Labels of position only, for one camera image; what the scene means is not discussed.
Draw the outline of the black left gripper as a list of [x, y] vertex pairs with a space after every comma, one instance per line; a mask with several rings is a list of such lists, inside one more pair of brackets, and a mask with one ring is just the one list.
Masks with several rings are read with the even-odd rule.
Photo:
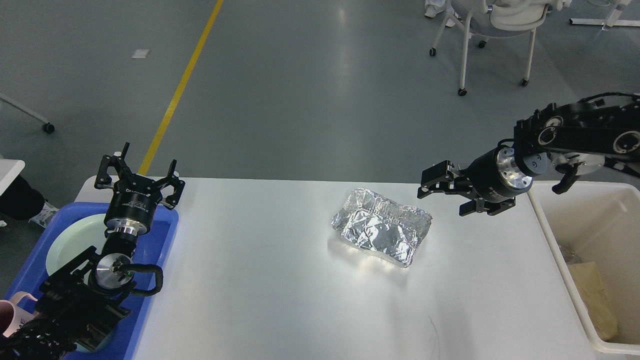
[[[159, 180], [152, 180], [143, 191], [142, 176], [132, 172], [125, 158], [130, 142], [125, 142], [122, 150], [112, 155], [103, 155], [94, 180], [95, 189], [111, 189], [113, 196], [103, 219], [109, 231], [142, 236], [153, 224], [158, 205], [174, 210], [178, 205], [186, 183], [176, 174], [178, 160], [170, 162], [167, 174]], [[171, 193], [162, 191], [170, 188]]]

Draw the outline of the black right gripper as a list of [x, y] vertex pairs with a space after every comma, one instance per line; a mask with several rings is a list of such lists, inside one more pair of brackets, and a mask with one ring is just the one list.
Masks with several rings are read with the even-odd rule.
[[[422, 171], [417, 198], [442, 193], [473, 199], [459, 207], [458, 215], [487, 213], [494, 216], [515, 206], [515, 198], [533, 186], [534, 178], [518, 166], [512, 147], [498, 147], [476, 158], [471, 164], [481, 164], [483, 179], [471, 182], [464, 170], [451, 161], [441, 161]], [[476, 192], [483, 199], [474, 199]]]

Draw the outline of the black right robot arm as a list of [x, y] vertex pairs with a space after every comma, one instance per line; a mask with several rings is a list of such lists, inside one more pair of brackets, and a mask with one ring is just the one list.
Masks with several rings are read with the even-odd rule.
[[422, 172], [417, 197], [434, 193], [467, 199], [459, 215], [497, 215], [530, 191], [550, 168], [562, 174], [552, 187], [564, 194], [582, 175], [603, 167], [639, 177], [639, 96], [605, 92], [566, 105], [548, 104], [516, 122], [512, 137], [466, 168], [442, 161]]

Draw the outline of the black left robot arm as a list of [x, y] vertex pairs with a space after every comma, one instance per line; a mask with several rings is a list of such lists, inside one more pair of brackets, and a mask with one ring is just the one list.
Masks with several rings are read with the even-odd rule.
[[125, 161], [129, 146], [104, 155], [94, 180], [96, 189], [113, 192], [103, 219], [102, 250], [87, 247], [39, 285], [34, 318], [1, 336], [3, 360], [59, 360], [78, 346], [96, 350], [130, 314], [122, 306], [128, 296], [150, 297], [162, 290], [162, 267], [133, 258], [158, 205], [173, 210], [185, 182], [176, 173], [176, 159], [157, 180], [134, 173]]

